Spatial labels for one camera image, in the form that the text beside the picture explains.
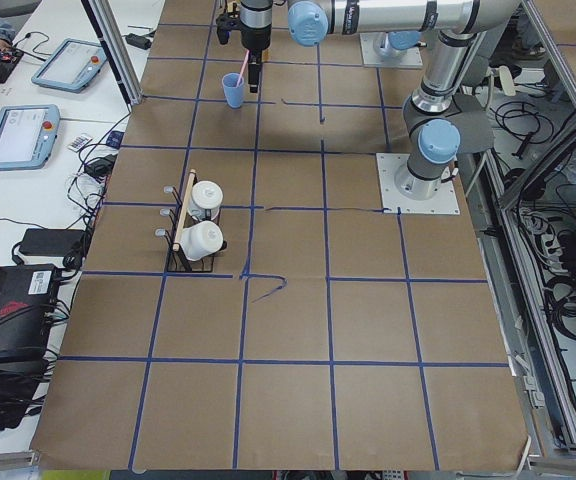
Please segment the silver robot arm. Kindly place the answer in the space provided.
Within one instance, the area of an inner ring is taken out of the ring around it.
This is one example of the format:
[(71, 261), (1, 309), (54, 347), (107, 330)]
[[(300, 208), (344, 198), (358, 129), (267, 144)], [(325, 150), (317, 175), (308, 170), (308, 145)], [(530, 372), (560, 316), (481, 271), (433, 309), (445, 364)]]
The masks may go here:
[(384, 32), (376, 42), (376, 53), (383, 59), (399, 57), (417, 47), (421, 37), (416, 30)]
[(407, 105), (424, 119), (449, 110), (481, 37), (510, 19), (516, 1), (289, 1), (293, 41), (314, 47), (329, 35), (437, 32), (420, 85)]

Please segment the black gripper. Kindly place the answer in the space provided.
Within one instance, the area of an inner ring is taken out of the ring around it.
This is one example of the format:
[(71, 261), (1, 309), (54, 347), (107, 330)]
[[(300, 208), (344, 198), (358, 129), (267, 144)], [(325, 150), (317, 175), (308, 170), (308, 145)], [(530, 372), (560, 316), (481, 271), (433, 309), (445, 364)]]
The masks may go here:
[(259, 91), (261, 76), (262, 53), (268, 49), (271, 43), (272, 25), (262, 28), (253, 28), (241, 24), (241, 42), (243, 47), (249, 52), (248, 86), (251, 93)]

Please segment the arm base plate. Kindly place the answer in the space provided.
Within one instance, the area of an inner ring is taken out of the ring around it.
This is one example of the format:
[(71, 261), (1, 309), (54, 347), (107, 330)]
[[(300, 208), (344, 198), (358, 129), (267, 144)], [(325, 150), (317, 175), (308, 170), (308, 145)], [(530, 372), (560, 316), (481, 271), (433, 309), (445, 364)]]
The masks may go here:
[(360, 44), (364, 66), (415, 70), (423, 66), (419, 31), (362, 33)]
[(449, 168), (439, 179), (420, 180), (410, 173), (408, 158), (408, 154), (376, 154), (382, 209), (392, 214), (459, 215)]

